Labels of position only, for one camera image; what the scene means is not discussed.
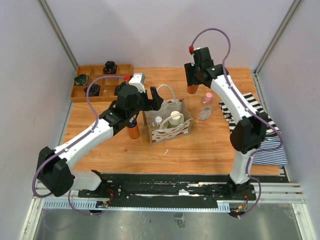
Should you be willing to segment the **blue spray bottle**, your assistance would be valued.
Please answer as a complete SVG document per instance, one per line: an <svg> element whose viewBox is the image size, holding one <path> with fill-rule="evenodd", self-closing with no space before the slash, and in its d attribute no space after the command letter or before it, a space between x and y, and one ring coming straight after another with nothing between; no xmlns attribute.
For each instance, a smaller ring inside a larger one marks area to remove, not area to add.
<svg viewBox="0 0 320 240"><path fill-rule="evenodd" d="M197 92L198 87L199 87L198 85L192 84L192 85L188 85L186 90L189 94L193 95Z"/></svg>

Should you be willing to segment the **watermelon print canvas bag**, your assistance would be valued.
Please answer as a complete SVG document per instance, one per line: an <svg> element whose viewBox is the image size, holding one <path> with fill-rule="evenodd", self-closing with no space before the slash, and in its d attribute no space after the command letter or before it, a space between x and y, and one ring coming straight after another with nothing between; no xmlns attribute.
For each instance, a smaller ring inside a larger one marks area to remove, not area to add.
<svg viewBox="0 0 320 240"><path fill-rule="evenodd" d="M164 100L160 110L144 111L142 113L151 146L189 135L193 124L193 118L187 110L184 99L176 98L173 89L167 84L161 84L156 90L159 91L161 88L169 89L172 98ZM184 123L174 128L168 128L168 120L172 111L179 111L184 116ZM162 117L162 123L159 129L153 129L152 122L157 116Z"/></svg>

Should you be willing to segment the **wooden compartment tray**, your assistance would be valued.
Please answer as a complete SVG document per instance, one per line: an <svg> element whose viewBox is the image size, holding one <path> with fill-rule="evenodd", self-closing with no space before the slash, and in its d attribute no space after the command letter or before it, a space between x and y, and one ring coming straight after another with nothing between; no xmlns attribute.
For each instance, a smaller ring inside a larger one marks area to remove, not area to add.
<svg viewBox="0 0 320 240"><path fill-rule="evenodd" d="M111 74L111 76L124 76L124 75L133 75L133 66L131 64L116 64L117 70L116 74ZM92 81L102 76L105 76L103 73L104 64L96 65L80 65L77 68L75 76L86 74L89 77L88 84L83 86L73 86L70 99L74 103L83 103L86 102L86 96L84 88L86 88ZM112 102L117 99L115 95L115 86L119 85L123 81L129 82L128 80L120 78L104 78L100 79L95 84L100 85L99 96L89 97L91 102Z"/></svg>

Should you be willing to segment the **pink cap bottle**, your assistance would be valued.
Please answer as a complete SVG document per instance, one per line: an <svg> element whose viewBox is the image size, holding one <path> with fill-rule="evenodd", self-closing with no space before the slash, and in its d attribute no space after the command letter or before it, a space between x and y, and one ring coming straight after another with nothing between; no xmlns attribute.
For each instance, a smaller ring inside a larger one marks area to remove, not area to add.
<svg viewBox="0 0 320 240"><path fill-rule="evenodd" d="M207 92L200 100L198 107L197 119L200 121L207 120L212 114L213 94Z"/></svg>

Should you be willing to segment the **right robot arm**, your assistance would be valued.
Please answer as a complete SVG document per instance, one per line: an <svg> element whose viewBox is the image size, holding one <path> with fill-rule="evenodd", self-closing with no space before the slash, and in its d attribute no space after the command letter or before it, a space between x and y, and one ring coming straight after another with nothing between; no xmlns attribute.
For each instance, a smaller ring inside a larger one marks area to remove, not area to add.
<svg viewBox="0 0 320 240"><path fill-rule="evenodd" d="M195 94L199 85L213 90L224 102L235 122L230 142L235 150L233 167L226 191L232 198L245 194L250 187L250 155L260 148L266 137L268 115L259 113L242 96L222 64L215 65L208 47L189 47L193 62L184 65L187 92Z"/></svg>

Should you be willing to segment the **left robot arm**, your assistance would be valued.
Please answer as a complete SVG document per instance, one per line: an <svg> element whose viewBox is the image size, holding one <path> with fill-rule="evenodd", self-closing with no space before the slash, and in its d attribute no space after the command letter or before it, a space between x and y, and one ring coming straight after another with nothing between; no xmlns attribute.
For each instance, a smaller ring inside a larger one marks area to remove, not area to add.
<svg viewBox="0 0 320 240"><path fill-rule="evenodd" d="M73 171L73 167L97 145L127 127L130 119L139 112L158 111L164 100L154 86L150 87L150 92L151 99L134 85L122 86L117 99L99 115L93 125L54 149L44 147L40 151L36 178L55 197L63 196L71 190L97 190L102 183L99 173Z"/></svg>

